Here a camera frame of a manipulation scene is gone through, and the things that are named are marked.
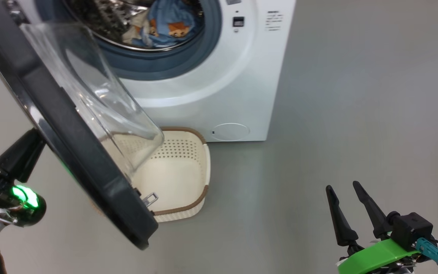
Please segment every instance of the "floor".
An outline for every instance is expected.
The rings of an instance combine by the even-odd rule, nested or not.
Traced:
[[[0,81],[0,153],[29,128]],[[346,249],[327,184],[358,243],[374,240],[353,180],[438,238],[438,0],[298,0],[268,141],[214,143],[211,155],[202,211],[160,225],[141,252],[45,150],[29,185],[48,212],[2,232],[8,272],[334,274]]]

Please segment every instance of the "white washing machine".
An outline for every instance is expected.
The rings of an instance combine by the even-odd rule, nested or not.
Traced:
[[[153,2],[122,1],[94,2],[143,10]],[[158,125],[196,129],[208,142],[266,140],[295,0],[201,0],[201,30],[160,49],[107,37],[72,6],[81,0],[19,2],[32,23],[88,24],[111,67]]]

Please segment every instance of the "clothes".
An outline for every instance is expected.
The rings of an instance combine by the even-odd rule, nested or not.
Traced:
[[[148,48],[171,47],[198,29],[192,7],[183,0],[156,0],[148,11],[137,14],[131,25],[123,42]]]

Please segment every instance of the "printed label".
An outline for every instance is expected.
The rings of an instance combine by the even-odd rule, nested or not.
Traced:
[[[268,11],[266,14],[265,31],[279,31],[283,25],[283,14],[278,10]]]

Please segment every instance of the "blue cable connector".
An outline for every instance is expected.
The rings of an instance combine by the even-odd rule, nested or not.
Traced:
[[[438,248],[425,238],[419,238],[415,242],[415,249],[420,251],[422,255],[434,260],[438,265]]]

